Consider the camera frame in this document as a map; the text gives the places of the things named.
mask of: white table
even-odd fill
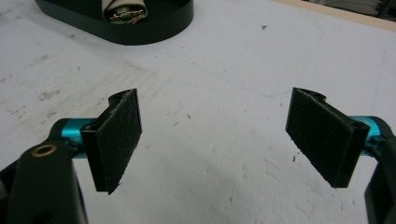
[[[196,0],[181,34],[125,47],[44,15],[33,0],[1,5],[1,169],[56,120],[96,117],[108,96],[138,88],[143,134],[119,188],[96,192],[88,162],[74,160],[90,223],[367,223],[376,161],[360,158],[349,187],[332,189],[303,154],[292,161],[299,149],[285,126],[300,87],[396,127],[389,22]]]

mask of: brass ring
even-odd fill
[[[51,154],[56,150],[55,145],[44,145],[41,147],[35,148],[35,150],[32,151],[32,156],[34,157],[45,157]]]

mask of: beige pouch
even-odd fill
[[[143,0],[102,0],[105,21],[114,24],[135,24],[148,15]]]

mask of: black tray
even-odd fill
[[[192,0],[145,0],[148,17],[135,25],[117,25],[102,18],[101,0],[35,0],[45,14],[122,45],[143,45],[165,40],[192,21]]]

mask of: beige cloth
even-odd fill
[[[146,18],[148,11],[144,0],[102,0],[102,15],[106,21],[112,17],[115,13],[122,13],[126,10],[144,10],[144,15],[142,18]],[[118,21],[114,23],[127,23],[128,21]]]

